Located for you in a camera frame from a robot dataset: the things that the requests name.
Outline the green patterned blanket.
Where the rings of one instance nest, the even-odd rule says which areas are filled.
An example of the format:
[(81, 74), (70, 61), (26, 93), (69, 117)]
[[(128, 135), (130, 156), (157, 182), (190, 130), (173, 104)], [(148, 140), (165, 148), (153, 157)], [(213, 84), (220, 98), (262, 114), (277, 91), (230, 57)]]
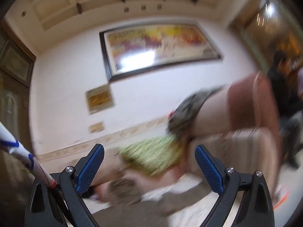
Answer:
[(184, 153), (185, 145), (174, 135), (158, 136), (118, 147), (118, 154), (127, 168), (149, 176), (158, 176), (178, 164)]

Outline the large framed painting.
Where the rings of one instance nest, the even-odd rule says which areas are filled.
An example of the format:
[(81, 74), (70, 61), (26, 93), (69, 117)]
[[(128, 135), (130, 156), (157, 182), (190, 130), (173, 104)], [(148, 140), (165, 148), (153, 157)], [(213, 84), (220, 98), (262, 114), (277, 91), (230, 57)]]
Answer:
[(178, 64), (222, 59), (220, 49), (193, 20), (116, 27), (99, 37), (109, 82)]

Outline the grey checkered cloth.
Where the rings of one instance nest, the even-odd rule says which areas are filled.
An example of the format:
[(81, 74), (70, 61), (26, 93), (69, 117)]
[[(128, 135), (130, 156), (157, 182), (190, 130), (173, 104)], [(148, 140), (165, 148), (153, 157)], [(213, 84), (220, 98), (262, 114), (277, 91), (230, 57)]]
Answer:
[(181, 136), (192, 125), (195, 116), (207, 99), (223, 88), (224, 86), (216, 86), (200, 89), (188, 96), (176, 110), (170, 113), (168, 120), (169, 132), (175, 136)]

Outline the white paper wrapped rod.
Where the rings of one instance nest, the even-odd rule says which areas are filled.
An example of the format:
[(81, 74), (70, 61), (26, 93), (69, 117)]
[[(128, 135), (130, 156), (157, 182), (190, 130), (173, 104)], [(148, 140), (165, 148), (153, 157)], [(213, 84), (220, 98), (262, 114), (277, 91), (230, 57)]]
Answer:
[(1, 123), (1, 149), (19, 160), (28, 171), (44, 185), (54, 189), (56, 180), (42, 167), (39, 161)]

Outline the small gold wall plaque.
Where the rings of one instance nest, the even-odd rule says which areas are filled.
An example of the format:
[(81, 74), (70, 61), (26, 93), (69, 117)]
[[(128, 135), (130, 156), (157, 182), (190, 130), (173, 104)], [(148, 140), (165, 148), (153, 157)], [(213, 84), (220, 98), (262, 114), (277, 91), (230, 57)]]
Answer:
[(115, 101), (109, 84), (85, 92), (89, 114), (113, 108)]

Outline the dark wooden cabinet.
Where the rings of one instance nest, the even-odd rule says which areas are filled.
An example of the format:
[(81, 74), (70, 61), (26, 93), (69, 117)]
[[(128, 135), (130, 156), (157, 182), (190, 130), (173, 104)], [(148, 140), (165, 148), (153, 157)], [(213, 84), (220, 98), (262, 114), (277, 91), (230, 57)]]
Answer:
[[(1, 123), (30, 152), (29, 87), (36, 57), (1, 21)], [(1, 151), (1, 226), (23, 226), (33, 178)]]

